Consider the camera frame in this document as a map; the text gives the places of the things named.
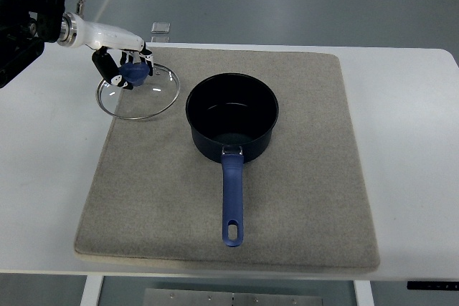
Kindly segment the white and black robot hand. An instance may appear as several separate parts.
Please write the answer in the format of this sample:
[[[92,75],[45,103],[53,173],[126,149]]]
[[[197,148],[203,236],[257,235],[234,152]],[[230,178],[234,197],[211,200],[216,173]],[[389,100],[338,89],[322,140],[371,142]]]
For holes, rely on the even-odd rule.
[[[104,81],[119,88],[132,90],[153,74],[153,53],[145,41],[119,27],[65,13],[57,43],[69,48],[91,48],[96,70]]]

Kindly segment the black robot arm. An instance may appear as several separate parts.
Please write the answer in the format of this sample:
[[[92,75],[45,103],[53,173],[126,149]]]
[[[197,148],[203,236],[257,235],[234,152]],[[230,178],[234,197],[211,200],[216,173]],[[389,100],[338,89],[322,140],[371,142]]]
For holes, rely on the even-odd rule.
[[[72,44],[77,37],[76,18],[65,11],[65,0],[1,0],[1,86],[5,87],[44,51],[45,44]]]

